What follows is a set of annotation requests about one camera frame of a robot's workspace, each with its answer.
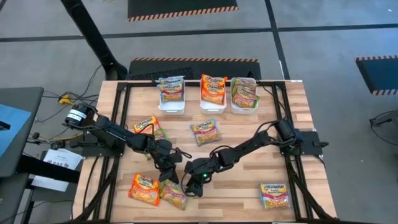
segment white plastic bin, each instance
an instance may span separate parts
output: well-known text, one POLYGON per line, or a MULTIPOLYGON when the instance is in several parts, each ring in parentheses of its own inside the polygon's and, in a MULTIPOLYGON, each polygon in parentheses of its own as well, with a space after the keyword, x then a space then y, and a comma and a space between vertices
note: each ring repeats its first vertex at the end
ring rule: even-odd
POLYGON ((212 103, 206 100, 201 99, 201 80, 200 80, 200 109, 201 112, 204 114, 221 114, 224 112, 226 108, 226 91, 225 91, 225 84, 224 84, 224 104, 218 105, 216 103, 212 103))
POLYGON ((183 97, 182 101, 168 101, 162 102, 162 99, 159 94, 159 109, 162 111, 164 115, 181 115, 184 114, 185 111, 185 81, 183 86, 183 97))
MULTIPOLYGON (((244 79, 250 83, 255 84, 256 80, 253 78, 241 78, 244 79)), ((259 102, 256 103, 255 108, 242 108, 238 105, 236 105, 234 102, 232 102, 232 85, 235 82, 235 78, 231 79, 231 111, 234 114, 252 114, 258 107, 259 107, 259 102)))

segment gray floor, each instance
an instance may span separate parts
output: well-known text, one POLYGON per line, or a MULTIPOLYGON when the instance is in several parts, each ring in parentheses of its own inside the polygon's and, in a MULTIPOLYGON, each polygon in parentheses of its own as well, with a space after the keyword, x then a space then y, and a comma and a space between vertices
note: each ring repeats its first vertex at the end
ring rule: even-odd
MULTIPOLYGON (((270 27, 263 0, 238 0, 236 12, 134 23, 127 21, 125 0, 83 2, 103 34, 270 27)), ((271 2, 278 27, 398 23, 395 0, 271 2)), ((0 12, 0 38, 55 35, 80 35, 60 1, 8 0, 0 12)), ((398 30, 281 32, 280 39, 290 77, 304 81, 315 127, 321 139, 330 142, 325 162, 338 216, 396 223, 398 148, 378 139, 368 119, 397 109, 398 101, 396 96, 372 96, 354 58, 398 54, 398 30)), ((106 41, 127 67, 133 57, 258 58, 264 79, 282 78, 270 32, 106 41)), ((82 93, 99 64, 84 40, 0 43, 0 88, 42 86, 56 93, 82 93)), ((88 93, 98 93, 103 79, 104 72, 99 70, 88 93)), ((55 100, 43 99, 37 116, 44 119, 60 108, 55 100)), ((59 133, 66 112, 35 124, 32 130, 46 136, 59 133)), ((396 130, 389 125, 377 131, 391 141, 396 139, 396 130)), ((25 152, 36 156, 46 148, 29 145, 25 152)), ((35 208, 31 222, 63 222, 69 215, 69 202, 47 204, 35 208)))

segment black metal frame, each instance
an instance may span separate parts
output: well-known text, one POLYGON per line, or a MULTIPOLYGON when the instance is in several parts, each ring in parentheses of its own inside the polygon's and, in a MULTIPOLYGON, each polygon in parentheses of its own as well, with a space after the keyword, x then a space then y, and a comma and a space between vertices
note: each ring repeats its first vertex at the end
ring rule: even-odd
MULTIPOLYGON (((116 89, 116 96, 115 96, 115 100, 114 100, 111 120, 113 122, 116 122, 116 113, 118 112, 120 96, 121 96, 121 92, 123 90, 126 91, 126 94, 124 96, 121 122, 119 124, 120 126, 124 126, 124 124, 126 122, 127 108, 128 108, 131 88, 133 88, 133 87, 153 87, 153 86, 156 86, 156 84, 157 83, 155 81, 143 82, 143 83, 119 82, 118 87, 116 89)), ((191 81, 186 81, 185 84, 186 84, 186 86, 197 86, 197 87, 199 87, 199 85, 200 85, 199 82, 191 82, 191 81)), ((285 82, 259 82, 258 84, 259 84, 259 86, 271 87, 274 104, 275 104, 275 110, 277 113, 277 119, 282 119, 282 112, 280 110, 277 88, 279 88, 281 90, 282 97, 284 100, 284 108, 285 108, 285 112, 286 112, 286 117, 293 124, 293 119, 292 119, 292 114, 290 111, 289 100, 287 97, 285 82)), ((120 147, 124 147, 124 142, 121 142, 120 147)), ((287 166, 287 164, 291 163, 290 155, 284 154, 284 157, 285 157, 285 162, 286 162, 286 166, 287 166)), ((295 156, 295 159, 296 159, 296 164, 297 164, 297 169, 298 169, 300 180, 303 182, 304 186, 307 186, 306 181, 305 181, 301 156, 297 155, 297 156, 295 156)), ((119 165, 119 160, 120 160, 119 157, 116 157, 114 159, 114 166, 119 165)), ((108 165, 109 165, 109 157, 105 157, 103 165, 102 165, 101 176, 99 178, 99 187, 101 187, 103 185, 103 183, 106 179, 108 165)), ((296 219, 296 221, 299 221, 301 219, 301 212, 300 212, 300 207, 299 207, 299 201, 297 198, 295 182, 292 180, 292 178, 289 175, 288 175, 288 178, 289 178, 289 185, 290 185, 290 191, 291 191, 291 196, 292 196, 292 205, 293 205, 293 209, 294 209, 295 219, 296 219)), ((111 218, 115 188, 116 188, 116 178, 112 181, 111 185, 109 186, 109 195, 108 195, 108 200, 106 203, 105 220, 109 220, 109 221, 111 218)), ((307 212, 307 217, 313 218, 312 209, 310 208, 310 205, 308 204, 306 199, 304 199, 304 202, 305 202, 305 209, 307 212)), ((94 210, 93 221, 99 219, 100 206, 101 206, 101 200, 98 201, 98 204, 96 205, 96 208, 94 210)))

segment blue surface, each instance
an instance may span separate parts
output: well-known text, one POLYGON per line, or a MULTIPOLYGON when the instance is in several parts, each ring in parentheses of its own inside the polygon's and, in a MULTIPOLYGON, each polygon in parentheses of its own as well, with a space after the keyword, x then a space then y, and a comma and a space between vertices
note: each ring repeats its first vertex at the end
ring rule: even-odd
POLYGON ((10 124, 10 130, 0 131, 0 157, 30 116, 29 111, 0 105, 0 121, 10 124))

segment wooden table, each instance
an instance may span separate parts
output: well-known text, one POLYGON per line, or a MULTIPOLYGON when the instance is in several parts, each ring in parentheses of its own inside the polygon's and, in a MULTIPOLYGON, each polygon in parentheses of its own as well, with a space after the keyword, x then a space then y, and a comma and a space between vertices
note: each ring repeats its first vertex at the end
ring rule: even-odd
MULTIPOLYGON (((116 85, 117 82, 103 82, 99 93, 98 112, 108 117, 111 117, 116 85)), ((286 81, 286 87, 295 127, 301 130, 314 128, 303 83, 286 81)), ((193 158, 198 158, 208 157, 212 149, 223 144, 237 146, 252 137, 261 123, 276 119, 273 98, 262 88, 257 90, 261 97, 259 107, 251 115, 232 114, 229 104, 229 87, 226 88, 226 91, 228 105, 223 114, 202 114, 200 111, 199 87, 187 87, 184 115, 164 116, 158 109, 159 91, 156 87, 133 87, 126 124, 132 131, 134 124, 155 114, 160 126, 164 128, 173 145, 192 154, 193 158), (211 118, 217 120, 223 139, 198 147, 189 125, 200 124, 211 118)), ((121 117, 122 103, 121 100, 117 121, 121 117)), ((273 128, 269 130, 269 134, 273 137, 276 136, 273 128)), ((177 165, 177 174, 180 178, 187 161, 187 158, 184 157, 183 159, 184 161, 177 165)), ((335 208, 322 163, 314 156, 302 156, 302 160, 309 191, 326 212, 335 216, 335 208)), ((83 195, 93 161, 94 159, 86 159, 83 163, 73 206, 75 216, 79 215, 82 210, 83 195)), ((90 202, 97 191, 101 164, 102 158, 98 160, 95 166, 86 204, 90 202)), ((214 174, 213 181, 204 185, 203 197, 193 198, 185 211, 179 210, 163 200, 158 207, 155 207, 127 197, 127 191, 131 188, 131 181, 135 173, 154 179, 159 177, 159 171, 155 169, 153 161, 147 161, 144 155, 137 154, 127 147, 120 160, 111 222, 271 222, 295 220, 293 208, 264 210, 261 205, 259 183, 285 183, 289 185, 284 158, 280 155, 279 148, 275 146, 260 148, 243 157, 233 169, 214 174)), ((299 189, 297 189, 297 195, 304 217, 305 207, 299 189)), ((100 218, 104 217, 107 198, 108 193, 106 192, 101 204, 100 218)))

